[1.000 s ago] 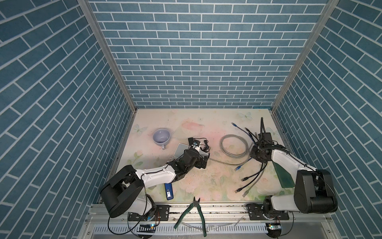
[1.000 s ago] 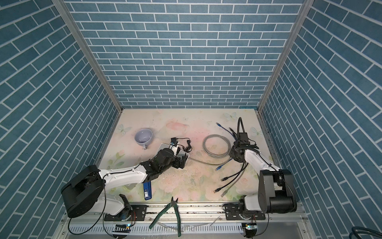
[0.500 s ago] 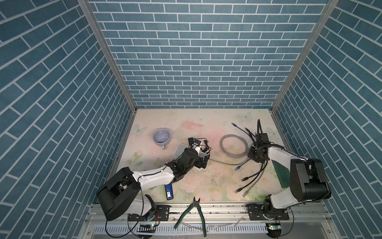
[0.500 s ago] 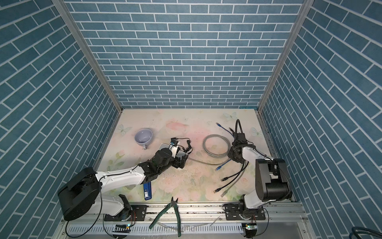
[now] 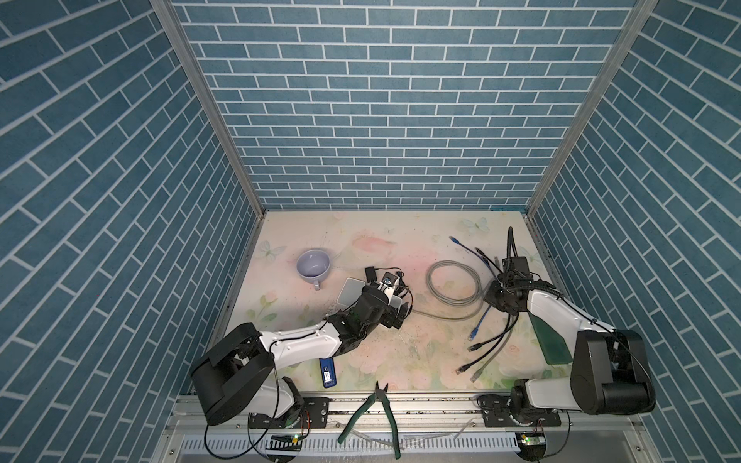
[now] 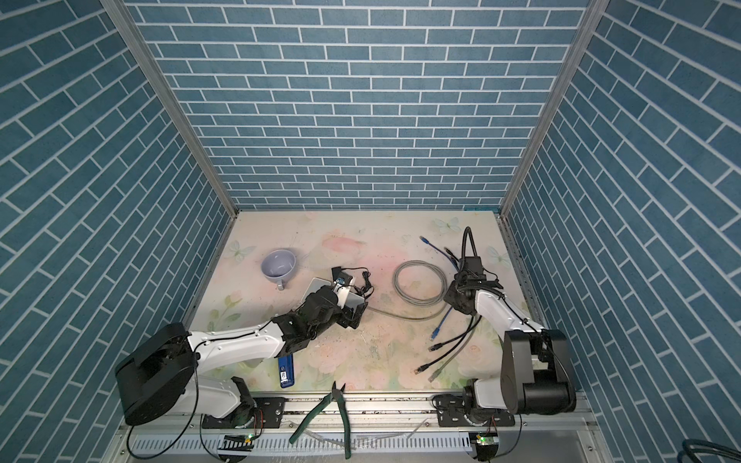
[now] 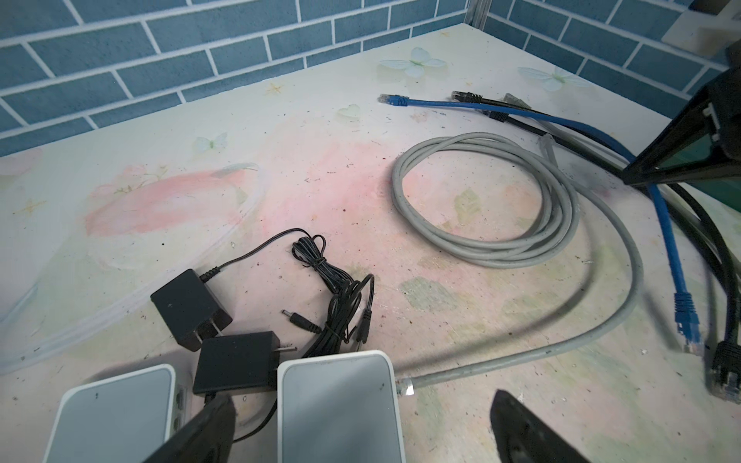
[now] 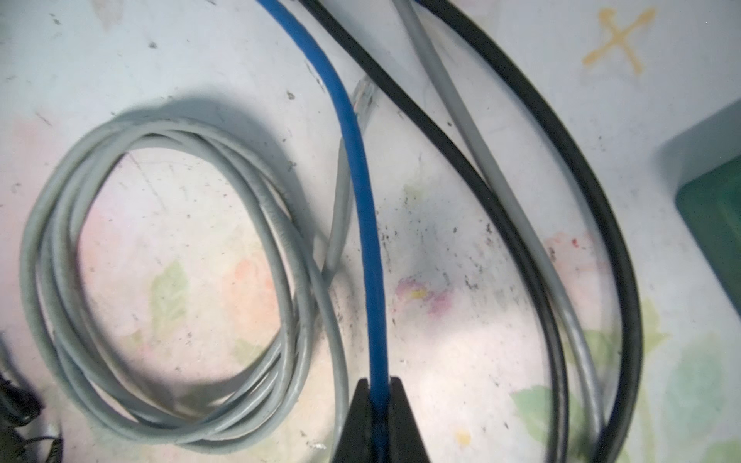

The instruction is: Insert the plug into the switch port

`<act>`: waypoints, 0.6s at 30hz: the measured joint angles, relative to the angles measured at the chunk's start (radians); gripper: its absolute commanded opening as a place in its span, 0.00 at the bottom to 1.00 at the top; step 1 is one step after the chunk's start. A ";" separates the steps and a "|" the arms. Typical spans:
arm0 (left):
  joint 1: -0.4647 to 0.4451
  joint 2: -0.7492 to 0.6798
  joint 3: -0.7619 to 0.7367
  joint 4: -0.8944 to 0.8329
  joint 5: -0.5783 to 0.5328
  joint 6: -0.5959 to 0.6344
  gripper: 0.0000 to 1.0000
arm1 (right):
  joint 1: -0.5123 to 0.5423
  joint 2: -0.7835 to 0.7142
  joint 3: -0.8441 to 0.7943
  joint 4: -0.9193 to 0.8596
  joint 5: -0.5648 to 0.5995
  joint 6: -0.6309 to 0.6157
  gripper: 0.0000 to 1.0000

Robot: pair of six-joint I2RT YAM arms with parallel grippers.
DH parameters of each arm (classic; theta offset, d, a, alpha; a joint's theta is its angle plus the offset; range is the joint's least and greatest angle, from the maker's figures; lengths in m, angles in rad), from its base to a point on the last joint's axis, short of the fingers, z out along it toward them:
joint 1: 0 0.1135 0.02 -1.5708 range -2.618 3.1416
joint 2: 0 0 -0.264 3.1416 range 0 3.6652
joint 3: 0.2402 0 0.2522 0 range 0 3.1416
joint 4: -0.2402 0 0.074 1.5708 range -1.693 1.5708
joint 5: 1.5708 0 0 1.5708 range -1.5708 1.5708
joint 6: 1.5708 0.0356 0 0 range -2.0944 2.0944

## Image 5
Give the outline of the black power adapter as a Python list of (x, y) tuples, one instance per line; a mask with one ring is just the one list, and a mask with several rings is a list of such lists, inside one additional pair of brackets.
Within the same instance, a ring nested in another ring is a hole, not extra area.
[(374, 266), (368, 266), (364, 269), (366, 281), (369, 284), (374, 284), (378, 282), (377, 279), (377, 269)]

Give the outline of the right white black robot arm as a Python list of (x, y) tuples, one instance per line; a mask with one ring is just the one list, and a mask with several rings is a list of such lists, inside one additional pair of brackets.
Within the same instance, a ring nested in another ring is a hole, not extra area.
[(597, 320), (550, 283), (518, 271), (497, 276), (487, 296), (501, 312), (542, 321), (571, 364), (567, 377), (516, 381), (505, 406), (513, 422), (532, 426), (560, 410), (616, 416), (653, 411), (656, 391), (638, 333)]

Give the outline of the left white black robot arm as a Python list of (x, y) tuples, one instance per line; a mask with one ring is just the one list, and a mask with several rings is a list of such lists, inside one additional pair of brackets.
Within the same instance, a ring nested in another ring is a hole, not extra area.
[(366, 285), (347, 308), (305, 328), (261, 332), (252, 322), (237, 326), (189, 372), (206, 423), (219, 426), (242, 412), (293, 421), (304, 400), (293, 380), (277, 376), (279, 370), (345, 355), (379, 326), (401, 328), (413, 304), (398, 292)]

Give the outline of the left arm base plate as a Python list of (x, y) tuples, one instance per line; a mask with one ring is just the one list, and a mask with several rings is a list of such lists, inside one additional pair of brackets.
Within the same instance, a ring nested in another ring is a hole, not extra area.
[(307, 421), (305, 428), (326, 428), (330, 402), (328, 397), (305, 397), (301, 408), (293, 407), (277, 418), (271, 414), (249, 414), (249, 428), (300, 428), (303, 420)]

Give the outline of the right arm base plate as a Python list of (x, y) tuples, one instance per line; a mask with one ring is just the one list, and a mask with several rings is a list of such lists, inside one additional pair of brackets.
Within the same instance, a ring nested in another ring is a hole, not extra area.
[(526, 397), (480, 395), (476, 405), (487, 428), (558, 428), (562, 425), (557, 410), (534, 407)]

